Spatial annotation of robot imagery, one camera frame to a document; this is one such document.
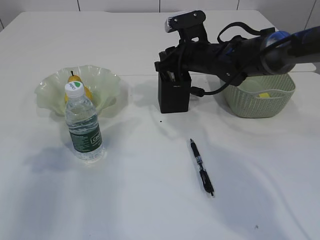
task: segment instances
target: black box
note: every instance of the black box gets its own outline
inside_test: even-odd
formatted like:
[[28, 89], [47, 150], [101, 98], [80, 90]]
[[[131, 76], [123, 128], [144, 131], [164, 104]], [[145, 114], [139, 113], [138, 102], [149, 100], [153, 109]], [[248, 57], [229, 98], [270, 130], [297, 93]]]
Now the black box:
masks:
[[182, 113], [189, 108], [191, 77], [183, 73], [183, 81], [172, 81], [167, 72], [158, 74], [158, 100], [161, 113]]

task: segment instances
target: white wall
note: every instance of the white wall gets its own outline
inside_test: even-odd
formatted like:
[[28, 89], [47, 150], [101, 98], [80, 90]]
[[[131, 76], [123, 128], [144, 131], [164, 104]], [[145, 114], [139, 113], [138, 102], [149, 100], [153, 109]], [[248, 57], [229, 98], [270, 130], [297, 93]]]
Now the white wall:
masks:
[[[278, 29], [293, 33], [305, 28], [315, 0], [79, 0], [81, 11], [176, 12], [182, 10], [258, 10]], [[320, 0], [309, 26], [320, 25]], [[27, 11], [78, 11], [77, 0], [0, 0], [0, 19], [7, 26]]]
[[159, 12], [159, 0], [79, 0], [81, 11]]
[[237, 10], [238, 0], [160, 0], [161, 12], [184, 10]]
[[320, 0], [316, 0], [307, 28], [320, 26]]
[[305, 29], [315, 0], [240, 0], [239, 10], [259, 10], [276, 28], [289, 33]]
[[77, 0], [0, 0], [0, 19], [4, 27], [22, 12], [78, 10]]

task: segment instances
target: sticky note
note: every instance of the sticky note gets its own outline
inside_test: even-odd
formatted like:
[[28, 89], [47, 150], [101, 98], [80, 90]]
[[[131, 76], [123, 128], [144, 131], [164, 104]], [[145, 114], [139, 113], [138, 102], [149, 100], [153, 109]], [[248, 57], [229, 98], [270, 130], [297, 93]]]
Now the sticky note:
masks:
[[259, 94], [259, 97], [260, 97], [260, 98], [270, 98], [270, 95], [269, 95], [269, 93], [264, 92], [264, 93], [260, 93], [260, 94]]

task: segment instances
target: bottle label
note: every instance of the bottle label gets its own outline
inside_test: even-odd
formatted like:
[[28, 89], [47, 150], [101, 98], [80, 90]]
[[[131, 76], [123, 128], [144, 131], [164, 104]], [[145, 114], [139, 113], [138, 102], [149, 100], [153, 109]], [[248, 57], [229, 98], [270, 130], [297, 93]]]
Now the bottle label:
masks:
[[89, 133], [79, 135], [70, 132], [70, 135], [75, 150], [80, 153], [92, 152], [102, 144], [99, 125]]

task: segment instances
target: water bottle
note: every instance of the water bottle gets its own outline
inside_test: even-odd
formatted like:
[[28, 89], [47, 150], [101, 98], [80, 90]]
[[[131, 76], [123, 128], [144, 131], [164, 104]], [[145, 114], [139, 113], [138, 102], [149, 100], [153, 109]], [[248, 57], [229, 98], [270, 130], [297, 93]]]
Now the water bottle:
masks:
[[96, 161], [103, 154], [96, 108], [86, 97], [81, 82], [69, 82], [64, 89], [68, 96], [65, 122], [69, 128], [75, 155], [82, 160]]

